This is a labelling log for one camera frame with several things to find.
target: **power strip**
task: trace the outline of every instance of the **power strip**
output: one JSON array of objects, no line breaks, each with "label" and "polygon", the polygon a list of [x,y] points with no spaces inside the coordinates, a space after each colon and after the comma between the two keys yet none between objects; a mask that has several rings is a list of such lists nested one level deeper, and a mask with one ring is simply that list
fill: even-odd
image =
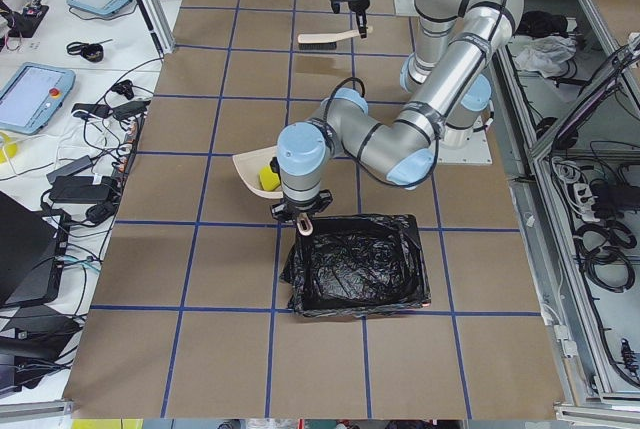
[{"label": "power strip", "polygon": [[584,222],[600,222],[593,209],[596,197],[591,192],[589,184],[583,182],[573,183],[573,196]]}]

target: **floor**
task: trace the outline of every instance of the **floor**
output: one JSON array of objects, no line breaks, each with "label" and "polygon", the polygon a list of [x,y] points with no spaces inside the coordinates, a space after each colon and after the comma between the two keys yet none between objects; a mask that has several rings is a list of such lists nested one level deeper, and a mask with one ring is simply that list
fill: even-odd
[{"label": "floor", "polygon": [[332,53],[328,0],[184,0],[66,389],[75,417],[553,419],[563,400],[493,136],[494,163],[440,166],[408,192],[328,165],[327,215],[417,217],[432,305],[303,320],[278,281],[291,227],[235,173],[351,75],[390,121],[408,19],[373,0],[374,33]]}]

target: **laptop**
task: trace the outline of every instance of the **laptop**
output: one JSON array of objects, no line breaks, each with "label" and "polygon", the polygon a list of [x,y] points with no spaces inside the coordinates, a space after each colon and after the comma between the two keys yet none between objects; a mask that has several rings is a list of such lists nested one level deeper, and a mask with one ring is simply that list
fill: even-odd
[{"label": "laptop", "polygon": [[58,297],[69,220],[64,211],[33,212],[0,192],[0,308]]}]

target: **black trash bag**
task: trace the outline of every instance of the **black trash bag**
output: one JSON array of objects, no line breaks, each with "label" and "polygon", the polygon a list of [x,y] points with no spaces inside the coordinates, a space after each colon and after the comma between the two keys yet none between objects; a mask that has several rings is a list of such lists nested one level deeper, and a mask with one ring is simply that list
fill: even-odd
[{"label": "black trash bag", "polygon": [[414,216],[317,218],[296,241],[281,279],[289,307],[308,317],[388,314],[430,302]]},{"label": "black trash bag", "polygon": [[529,11],[522,15],[516,34],[531,36],[534,39],[559,35],[568,37],[567,28],[569,21],[561,15],[550,14],[544,11]]}]

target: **white desk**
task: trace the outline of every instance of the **white desk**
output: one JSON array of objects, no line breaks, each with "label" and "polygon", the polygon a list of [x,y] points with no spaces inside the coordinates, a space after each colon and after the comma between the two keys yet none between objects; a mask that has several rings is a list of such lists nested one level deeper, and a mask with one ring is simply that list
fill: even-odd
[{"label": "white desk", "polygon": [[[20,49],[0,52],[0,65],[18,67],[24,62],[38,62],[69,69],[127,70],[149,59],[158,57],[153,41],[149,36],[140,8],[130,15],[113,20],[83,21],[69,12],[67,0],[43,0],[49,6],[49,12],[40,23],[33,38],[23,39]],[[181,0],[161,0],[170,27],[175,25]],[[127,14],[135,8],[130,4],[120,14]],[[80,13],[82,17],[91,14]],[[104,59],[91,63],[80,56],[67,54],[66,46],[73,41],[100,42],[104,44]],[[12,38],[10,45],[18,43]],[[146,65],[142,70],[159,71],[159,62]]]},{"label": "white desk", "polygon": [[[53,162],[56,157],[56,151],[58,150],[60,150],[61,158],[77,158],[85,154],[96,155],[99,152],[96,149],[91,149],[86,146],[82,139],[83,121],[72,117],[70,115],[70,110],[74,102],[95,102],[121,75],[121,72],[105,70],[90,71],[86,69],[75,70],[75,72],[76,83],[71,93],[67,99],[65,99],[62,107],[60,107],[60,109],[58,109],[51,118],[50,123],[47,125],[45,130],[38,133],[38,135],[26,137],[23,142],[19,144],[18,153],[13,159],[11,159],[11,162],[14,164],[17,171],[21,172],[29,169],[30,167],[38,167],[49,162]],[[0,66],[0,81],[7,80],[12,74],[12,68]],[[155,87],[158,77],[159,72],[150,71],[137,71],[130,75],[134,84],[151,89]],[[119,105],[127,102],[123,96],[113,93],[107,97],[107,100],[112,105]],[[9,134],[12,138],[24,137],[8,131],[3,132]],[[89,142],[97,145],[100,139],[98,132],[91,130],[87,134]],[[28,209],[39,210],[40,195],[51,187],[45,176],[48,172],[55,169],[55,167],[56,166],[52,165],[10,181],[0,182],[0,190]],[[106,176],[111,174],[111,170],[110,160],[108,157],[105,157],[93,169],[93,172]],[[81,174],[91,174],[91,172],[87,170]],[[5,163],[0,165],[0,179],[10,177],[11,175],[12,171],[8,164]],[[54,206],[55,209],[64,209],[75,220],[84,219],[84,211],[88,207],[89,205],[84,204],[56,204]],[[79,239],[70,237],[69,242],[97,253],[100,250],[104,238],[108,237],[108,234],[100,234],[100,232],[108,230],[110,225],[111,219],[95,229],[74,228],[71,231],[72,235],[81,236],[85,234],[97,234],[90,238]],[[84,259],[87,256],[87,253],[70,247],[67,250],[67,255]],[[91,270],[87,271],[87,276],[86,293],[78,314],[85,314],[88,312],[91,298],[95,290],[95,285],[98,280],[97,274]],[[72,314],[78,307],[83,285],[84,275],[80,266],[65,269],[62,273],[59,296],[55,301],[47,305],[62,314]],[[1,311],[0,313],[4,316],[9,316],[13,311]],[[79,338],[80,335],[76,334],[67,345],[67,348],[70,349],[76,346]],[[70,359],[70,357],[67,357],[62,362],[69,361]],[[68,378],[69,371],[66,370],[54,374],[53,376],[46,376],[34,389],[23,389],[22,392],[3,397],[0,399],[0,404],[22,404],[27,402],[59,400],[62,397],[62,391],[64,390]]]},{"label": "white desk", "polygon": [[[162,0],[161,2],[167,20],[170,26],[173,27],[181,0]],[[3,131],[14,140],[21,140],[18,146],[18,153],[11,159],[16,172],[54,162],[56,157],[60,159],[79,158],[85,154],[96,155],[98,150],[92,149],[84,143],[82,136],[83,121],[71,116],[71,108],[77,102],[96,102],[122,76],[124,71],[144,61],[158,57],[139,9],[130,16],[116,20],[82,21],[68,12],[66,0],[44,0],[43,3],[49,5],[50,9],[38,28],[36,36],[32,39],[23,40],[23,45],[18,51],[10,52],[5,49],[0,52],[0,87],[4,86],[24,62],[35,62],[72,69],[76,73],[76,81],[62,106],[42,131],[33,136]],[[72,41],[98,42],[111,38],[114,41],[104,46],[105,57],[103,61],[96,64],[90,63],[79,56],[69,56],[66,52],[66,45]],[[128,75],[127,78],[131,79],[136,86],[153,90],[158,81],[161,67],[160,62],[147,64],[140,70]],[[135,92],[136,96],[148,96],[138,90]],[[107,96],[107,101],[113,106],[127,102],[123,96],[114,93],[110,93]],[[92,130],[87,133],[87,137],[90,142],[97,143],[99,134],[97,131]],[[18,178],[0,181],[0,190],[25,207],[31,210],[39,210],[40,195],[50,188],[46,174],[63,164],[64,162],[58,162],[56,165],[30,172]],[[111,174],[111,169],[108,158],[103,158],[94,168],[94,171],[109,175]],[[0,164],[0,179],[12,175],[13,171],[9,164]],[[64,209],[76,220],[84,218],[84,211],[87,207],[74,204],[55,206],[55,208]],[[96,229],[74,228],[71,234],[83,235],[104,231],[110,227],[110,223],[111,220]],[[104,238],[105,234],[97,234],[90,238],[77,240],[71,237],[70,242],[97,252]],[[82,251],[75,248],[68,249],[67,255],[73,255],[78,258],[86,256]],[[88,311],[98,279],[97,274],[93,273],[93,271],[87,271],[87,276],[86,294],[80,306],[79,314]],[[73,313],[80,300],[83,285],[84,275],[79,266],[78,268],[66,269],[62,275],[59,296],[48,305],[60,313]],[[2,314],[9,316],[12,313],[6,311],[2,312]],[[76,334],[67,348],[77,345],[79,339],[80,334]],[[65,358],[62,362],[68,360],[70,360],[70,357]],[[23,389],[22,392],[1,398],[0,405],[58,401],[62,397],[68,377],[69,371],[67,370],[53,376],[46,376],[34,389]]]}]

